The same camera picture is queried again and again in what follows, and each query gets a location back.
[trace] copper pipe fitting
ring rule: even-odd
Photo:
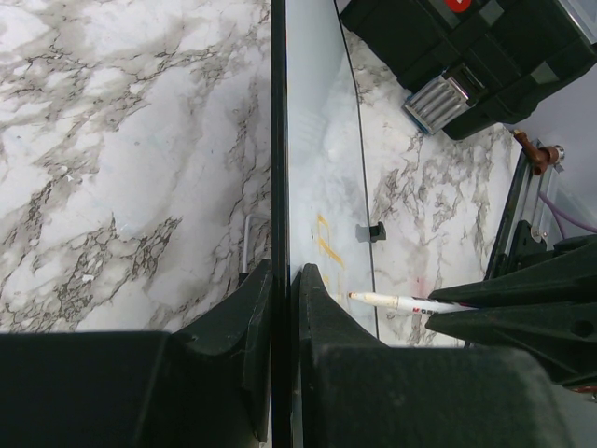
[[[548,170],[548,166],[555,165],[563,160],[563,148],[555,147],[536,147],[529,141],[529,137],[520,130],[514,131],[514,138],[522,146],[522,152],[533,165],[533,174],[542,175]]]

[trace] black toolbox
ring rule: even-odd
[[[444,0],[352,0],[341,17],[413,93],[457,66],[480,81],[474,106],[443,127],[459,140],[526,119],[597,62],[597,12],[578,2],[597,10],[596,0],[472,0],[462,13]]]

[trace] black plastic edge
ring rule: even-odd
[[[286,4],[271,0],[271,435],[275,448],[292,446],[286,130]]]
[[[513,231],[514,214],[516,212],[519,197],[521,196],[524,174],[528,169],[529,163],[521,149],[519,161],[516,165],[514,176],[512,177],[512,183],[510,184],[510,191],[507,194],[506,205],[504,205],[500,227],[495,236],[495,243],[493,243],[492,254],[489,257],[487,271],[485,272],[485,278],[483,280],[489,280],[497,276],[496,274],[499,271],[500,265],[498,258],[501,258],[502,255],[506,254],[507,238]]]

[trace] glass panel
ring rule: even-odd
[[[286,1],[291,279],[314,263],[328,293],[372,334],[373,289],[358,102],[333,0]]]

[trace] marble countertop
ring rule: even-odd
[[[0,6],[0,330],[176,330],[236,288],[270,207],[269,14]]]
[[[0,6],[0,330],[180,329],[236,288],[270,208],[270,12],[261,0]],[[347,33],[377,290],[482,278],[518,148],[496,126],[423,137]],[[252,260],[270,232],[256,226]],[[382,340],[454,344],[379,312]]]
[[[344,31],[359,88],[376,290],[427,297],[434,289],[482,280],[521,153],[495,125],[464,141],[423,135],[401,109],[409,95],[356,35]],[[460,345],[428,331],[426,317],[378,309],[391,345]]]

